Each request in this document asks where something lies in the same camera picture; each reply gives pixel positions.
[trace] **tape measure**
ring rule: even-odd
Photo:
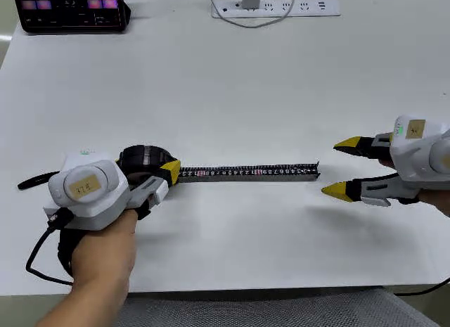
[[[181,167],[181,162],[157,146],[132,146],[117,162],[131,185],[139,185],[151,175],[176,183],[211,181],[314,181],[319,164],[256,165],[242,167]]]

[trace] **floor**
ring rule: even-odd
[[[0,0],[0,65],[8,50],[16,23],[17,13],[13,0]],[[392,290],[411,291],[426,287],[406,286]],[[0,326],[32,326],[61,299],[61,295],[0,297]],[[450,313],[447,309],[449,299],[450,286],[446,286],[429,295],[408,297],[405,300],[439,325],[450,326]]]

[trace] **cable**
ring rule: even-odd
[[[61,280],[61,279],[53,278],[51,276],[46,276],[45,274],[43,274],[43,273],[37,271],[36,269],[32,268],[33,261],[34,261],[34,259],[36,259],[37,253],[41,249],[42,244],[44,244],[44,242],[47,240],[47,238],[54,231],[55,231],[55,229],[53,229],[51,227],[47,228],[47,230],[44,232],[44,234],[41,236],[41,238],[37,241],[35,247],[33,248],[33,251],[31,252],[30,258],[28,258],[27,266],[25,267],[25,269],[28,272],[30,272],[31,274],[34,274],[35,276],[37,276],[40,279],[51,281],[53,283],[60,283],[60,284],[63,284],[63,285],[71,286],[72,283],[69,282],[69,281],[64,281],[64,280]]]
[[[438,288],[441,288],[442,286],[450,283],[450,277],[442,281],[441,283],[438,283],[437,285],[434,285],[433,287],[428,288],[427,290],[421,290],[419,292],[410,292],[410,293],[394,293],[397,297],[413,297],[416,295],[423,295],[431,293],[434,290],[437,290]]]
[[[214,0],[210,0],[210,1],[211,1],[212,6],[214,7],[214,9],[216,10],[217,15],[219,16],[219,18],[221,18],[221,19],[222,19],[223,21],[225,21],[226,23],[231,23],[232,25],[235,25],[235,26],[238,26],[238,27],[242,27],[242,28],[253,28],[253,29],[255,29],[255,28],[261,28],[261,27],[265,27],[265,26],[269,26],[269,25],[273,25],[274,23],[280,23],[281,21],[283,21],[284,19],[286,19],[286,18],[289,16],[291,10],[292,10],[293,7],[294,7],[294,3],[295,3],[295,0],[291,0],[291,5],[290,5],[288,11],[285,13],[285,15],[283,15],[283,16],[280,17],[280,18],[277,18],[277,19],[275,19],[275,20],[269,21],[269,22],[267,22],[267,23],[261,23],[261,24],[259,24],[259,25],[243,25],[243,24],[236,23],[236,22],[234,22],[234,21],[232,21],[232,20],[229,20],[229,19],[225,18],[225,17],[220,13],[219,9],[217,9],[217,6],[216,6]]]
[[[33,248],[33,251],[30,254],[30,257],[27,260],[27,264],[25,266],[27,272],[30,272],[31,274],[37,276],[40,279],[51,281],[52,283],[60,283],[62,285],[69,285],[69,286],[73,285],[73,283],[70,281],[65,281],[51,276],[46,276],[45,274],[32,268],[33,261],[36,259],[37,253],[41,249],[42,244],[44,244],[47,238],[54,231],[64,229],[64,227],[67,224],[69,224],[73,218],[74,218],[73,213],[65,207],[62,207],[58,211],[56,211],[56,213],[52,216],[52,218],[48,222],[49,227],[44,232],[44,234],[42,234],[41,238],[39,238],[39,240],[37,241],[36,245]]]
[[[35,186],[47,183],[49,179],[55,175],[58,174],[59,171],[49,172],[46,174],[41,174],[40,176],[36,176],[30,179],[27,179],[26,181],[23,181],[19,185],[17,185],[19,190],[27,190],[28,188],[34,188]]]

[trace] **power strip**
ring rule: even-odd
[[[277,18],[284,16],[291,5],[291,0],[261,1],[258,9],[243,9],[241,1],[214,0],[217,9],[224,18]],[[214,6],[211,15],[219,18]],[[339,16],[338,0],[295,0],[289,16]]]

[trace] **white cable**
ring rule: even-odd
[[[214,7],[214,9],[216,10],[217,15],[219,16],[219,18],[221,18],[221,19],[222,19],[223,21],[225,21],[226,23],[231,23],[232,25],[235,25],[235,26],[238,26],[238,27],[242,27],[242,28],[261,28],[261,27],[264,27],[264,26],[273,25],[274,23],[280,23],[281,21],[283,21],[284,19],[286,19],[286,18],[289,16],[289,13],[291,12],[291,10],[292,10],[293,7],[294,7],[294,3],[295,3],[295,0],[292,0],[292,1],[291,1],[291,4],[290,4],[290,7],[289,7],[289,9],[288,9],[288,11],[285,13],[285,15],[283,15],[283,16],[280,17],[280,18],[277,18],[277,19],[275,19],[275,20],[269,21],[269,22],[267,22],[267,23],[261,23],[261,24],[259,24],[259,25],[243,25],[243,24],[236,23],[236,22],[234,22],[234,21],[232,21],[232,20],[229,20],[229,19],[225,18],[225,17],[219,12],[219,10],[217,9],[217,6],[216,6],[214,0],[211,0],[211,4],[212,4],[212,6]]]

